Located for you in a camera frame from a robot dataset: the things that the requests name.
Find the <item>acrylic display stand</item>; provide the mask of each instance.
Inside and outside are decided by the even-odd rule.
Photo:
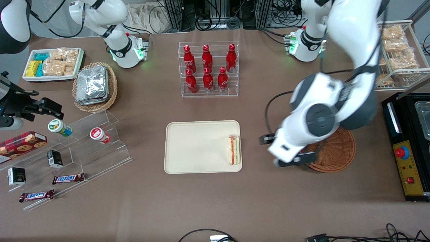
[[[19,197],[23,192],[46,192],[54,189],[54,200],[65,193],[86,184],[87,182],[131,161],[126,145],[119,139],[117,129],[114,126],[118,119],[109,111],[102,110],[82,118],[69,126],[73,129],[72,135],[63,137],[59,135],[59,141],[49,140],[46,147],[41,147],[29,152],[22,157],[2,164],[0,177],[3,184],[7,182],[7,169],[21,167],[25,169],[26,183],[22,186],[9,186],[10,193]],[[92,128],[100,127],[110,135],[108,144],[102,144],[89,137]],[[63,167],[52,168],[48,164],[46,153],[49,150],[61,153]],[[85,180],[73,183],[61,183],[52,185],[54,176],[73,175],[85,173]],[[41,199],[24,202],[23,210],[31,210],[51,200]]]
[[[218,88],[218,74],[219,68],[226,65],[226,57],[228,53],[228,46],[233,43],[236,45],[236,70],[233,73],[227,73],[228,75],[228,91],[221,93]],[[203,45],[209,45],[209,50],[213,57],[213,84],[214,91],[212,93],[206,93],[203,85]],[[196,78],[197,86],[199,91],[197,93],[191,93],[185,82],[185,62],[184,62],[184,46],[189,45],[191,53],[194,55],[196,62],[197,71],[194,73]],[[179,59],[179,77],[181,79],[181,93],[183,97],[215,97],[215,96],[238,96],[239,95],[239,42],[237,41],[219,41],[219,42],[179,42],[178,49]]]

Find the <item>coca-cola bottle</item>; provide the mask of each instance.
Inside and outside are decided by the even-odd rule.
[[[227,80],[228,80],[228,76],[225,73],[225,67],[223,66],[219,69],[219,75],[218,75],[218,87],[219,87],[219,91],[222,93],[225,93],[228,90]]]
[[[203,84],[205,85],[205,92],[212,93],[214,91],[214,78],[209,72],[209,68],[205,67],[205,74],[203,75]]]
[[[203,68],[209,68],[210,73],[212,73],[212,65],[213,65],[213,60],[212,60],[212,54],[209,51],[209,45],[205,44],[203,46],[203,55],[202,55],[202,60],[203,60]]]
[[[185,73],[187,74],[185,81],[187,82],[188,89],[191,93],[196,93],[198,91],[196,78],[193,76],[193,73],[190,69],[187,69]]]
[[[192,71],[192,73],[196,73],[196,63],[194,61],[194,56],[190,51],[190,46],[185,45],[184,46],[184,62],[185,62],[185,66],[187,67],[187,69],[190,69]]]
[[[230,44],[228,46],[228,53],[227,53],[227,65],[226,65],[226,70],[229,73],[235,72],[236,71],[236,46],[234,44]]]

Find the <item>round wicker basket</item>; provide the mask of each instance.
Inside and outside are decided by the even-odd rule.
[[[310,168],[319,172],[335,173],[345,170],[354,159],[356,146],[354,136],[349,130],[338,128],[324,144],[315,143],[307,147],[307,151],[315,151],[318,147],[318,159],[308,164]]]
[[[91,63],[89,65],[86,65],[82,69],[93,68],[96,65],[102,65],[102,66],[106,67],[106,69],[107,69],[107,78],[108,78],[108,82],[109,82],[109,95],[110,95],[109,100],[107,102],[96,103],[96,104],[91,104],[91,105],[80,105],[79,103],[77,103],[75,101],[75,106],[78,107],[80,110],[86,111],[86,112],[92,112],[92,113],[98,112],[102,109],[110,108],[112,106],[112,104],[115,102],[115,99],[117,98],[117,93],[118,93],[117,77],[115,76],[114,71],[112,70],[112,68],[108,64],[102,63],[102,62],[96,62],[96,63]],[[75,80],[73,81],[73,89],[72,89],[72,95],[75,98],[75,100],[76,100],[77,78],[78,78],[78,76],[76,76]]]

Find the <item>snickers bar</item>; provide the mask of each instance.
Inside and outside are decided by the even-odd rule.
[[[54,181],[52,182],[52,184],[55,185],[57,183],[75,182],[75,181],[83,181],[83,180],[85,180],[84,174],[79,173],[75,175],[54,177]]]
[[[19,202],[28,202],[28,201],[37,200],[37,199],[53,199],[53,198],[54,198],[54,189],[49,190],[48,192],[23,193],[19,198]]]

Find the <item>foil package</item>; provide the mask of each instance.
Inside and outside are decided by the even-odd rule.
[[[81,70],[77,78],[76,102],[90,105],[108,100],[108,70],[101,65]]]

